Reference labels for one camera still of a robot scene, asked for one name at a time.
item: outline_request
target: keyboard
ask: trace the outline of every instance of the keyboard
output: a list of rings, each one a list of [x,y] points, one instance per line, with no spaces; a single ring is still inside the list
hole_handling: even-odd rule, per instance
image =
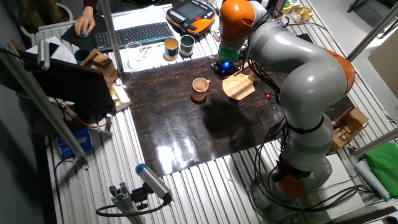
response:
[[[142,45],[163,42],[165,39],[173,37],[167,22],[147,24],[127,29],[116,30],[119,48],[124,49],[130,42],[139,42]],[[109,34],[107,32],[94,34],[96,48],[100,52],[112,51]]]

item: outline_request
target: blue led light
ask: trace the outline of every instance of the blue led light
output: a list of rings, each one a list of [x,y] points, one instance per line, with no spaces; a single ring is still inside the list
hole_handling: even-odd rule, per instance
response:
[[[224,62],[223,68],[227,69],[229,67],[229,62]]]

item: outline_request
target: sleeve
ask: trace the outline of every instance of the sleeve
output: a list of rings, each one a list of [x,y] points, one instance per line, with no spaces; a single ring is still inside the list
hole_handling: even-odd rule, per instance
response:
[[[94,9],[94,13],[97,13],[97,3],[98,0],[83,0],[83,8],[91,6]]]

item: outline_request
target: person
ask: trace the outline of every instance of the person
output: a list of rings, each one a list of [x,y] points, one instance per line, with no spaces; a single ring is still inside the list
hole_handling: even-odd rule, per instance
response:
[[[121,10],[127,11],[132,9],[140,9],[143,7],[168,3],[176,3],[181,0],[121,0]],[[94,13],[96,13],[96,5],[98,0],[83,0],[83,14],[75,22],[76,35],[86,35],[87,27],[90,33],[95,27]]]

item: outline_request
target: dark wooden table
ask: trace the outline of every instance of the dark wooden table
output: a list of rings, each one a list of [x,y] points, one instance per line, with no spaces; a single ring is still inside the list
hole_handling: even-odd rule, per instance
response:
[[[286,78],[271,76],[279,86]],[[199,77],[211,80],[202,104],[190,96]],[[145,162],[160,176],[260,145],[267,129],[284,116],[280,106],[264,98],[271,89],[257,79],[256,91],[245,99],[226,96],[207,58],[124,73],[122,81]],[[325,113],[334,121],[351,106],[346,96]]]

